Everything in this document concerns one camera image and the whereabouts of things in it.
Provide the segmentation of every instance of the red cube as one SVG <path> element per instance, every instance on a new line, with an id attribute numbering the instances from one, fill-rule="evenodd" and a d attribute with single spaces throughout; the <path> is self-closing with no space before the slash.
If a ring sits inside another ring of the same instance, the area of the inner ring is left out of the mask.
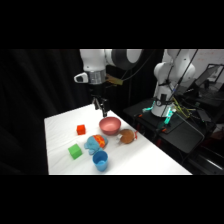
<path id="1" fill-rule="evenodd" d="M 86 134 L 85 125 L 78 125 L 77 126 L 77 133 L 78 133 L 78 135 L 85 135 Z"/>

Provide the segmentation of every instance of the bowl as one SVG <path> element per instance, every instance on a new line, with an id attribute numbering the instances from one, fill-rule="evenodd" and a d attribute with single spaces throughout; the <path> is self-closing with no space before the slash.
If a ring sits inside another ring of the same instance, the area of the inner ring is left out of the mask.
<path id="1" fill-rule="evenodd" d="M 121 121 L 116 117 L 106 117 L 99 125 L 105 135 L 115 135 L 120 130 Z"/>

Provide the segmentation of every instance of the green cube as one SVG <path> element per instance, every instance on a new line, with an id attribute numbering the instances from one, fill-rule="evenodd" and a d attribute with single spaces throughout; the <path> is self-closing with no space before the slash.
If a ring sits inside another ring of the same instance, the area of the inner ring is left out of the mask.
<path id="1" fill-rule="evenodd" d="M 82 150 L 79 148 L 79 146 L 73 145 L 68 149 L 73 159 L 77 159 L 82 155 Z"/>

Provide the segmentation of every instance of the green light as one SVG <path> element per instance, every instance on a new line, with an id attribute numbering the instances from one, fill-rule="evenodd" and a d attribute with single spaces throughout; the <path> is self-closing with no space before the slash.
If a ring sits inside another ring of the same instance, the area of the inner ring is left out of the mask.
<path id="1" fill-rule="evenodd" d="M 171 110 L 171 107 L 170 107 L 166 115 L 166 120 L 164 122 L 165 124 L 169 124 L 172 115 L 173 115 L 173 111 Z"/>
<path id="2" fill-rule="evenodd" d="M 150 111 L 150 110 L 152 110 L 154 104 L 155 104 L 155 101 L 153 102 L 152 107 L 143 109 L 143 113 L 146 112 L 146 111 Z"/>

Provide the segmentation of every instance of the plastic cup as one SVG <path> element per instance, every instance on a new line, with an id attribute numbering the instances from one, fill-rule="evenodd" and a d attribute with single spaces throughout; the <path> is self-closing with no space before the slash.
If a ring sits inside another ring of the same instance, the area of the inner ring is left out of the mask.
<path id="1" fill-rule="evenodd" d="M 95 164 L 97 170 L 103 172 L 107 169 L 108 165 L 108 155 L 104 151 L 97 152 L 93 156 L 93 163 Z"/>

